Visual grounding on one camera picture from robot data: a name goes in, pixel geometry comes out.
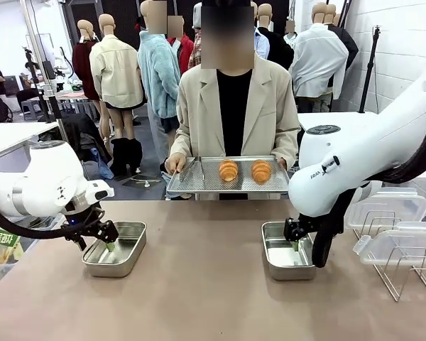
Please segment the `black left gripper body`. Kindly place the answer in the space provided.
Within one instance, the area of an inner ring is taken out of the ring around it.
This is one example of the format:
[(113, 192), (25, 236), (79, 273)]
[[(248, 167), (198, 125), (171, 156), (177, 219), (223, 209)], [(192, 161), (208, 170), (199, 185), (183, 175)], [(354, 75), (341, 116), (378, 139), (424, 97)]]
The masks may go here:
[(70, 238), (81, 238), (86, 237), (97, 237), (98, 236), (98, 224), (102, 208), (99, 202), (88, 206), (85, 210), (71, 215), (65, 215), (65, 219), (69, 226), (82, 225), (82, 230), (73, 232)]

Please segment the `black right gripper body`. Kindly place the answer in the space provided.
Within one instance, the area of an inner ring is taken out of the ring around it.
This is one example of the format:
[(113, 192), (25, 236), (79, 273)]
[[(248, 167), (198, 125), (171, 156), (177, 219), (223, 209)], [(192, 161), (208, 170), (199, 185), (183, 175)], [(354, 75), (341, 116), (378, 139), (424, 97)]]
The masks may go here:
[(320, 229), (321, 224), (321, 217), (309, 217), (304, 214), (299, 214), (297, 235), (299, 237), (304, 237), (311, 232), (317, 232)]

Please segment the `person right hand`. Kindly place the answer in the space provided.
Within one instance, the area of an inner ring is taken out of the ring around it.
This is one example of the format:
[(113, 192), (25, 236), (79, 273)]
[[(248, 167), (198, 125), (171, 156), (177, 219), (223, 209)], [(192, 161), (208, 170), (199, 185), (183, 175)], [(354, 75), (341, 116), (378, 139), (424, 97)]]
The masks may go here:
[(180, 173), (186, 164), (186, 156), (183, 153), (173, 153), (165, 160), (166, 172), (170, 175)]

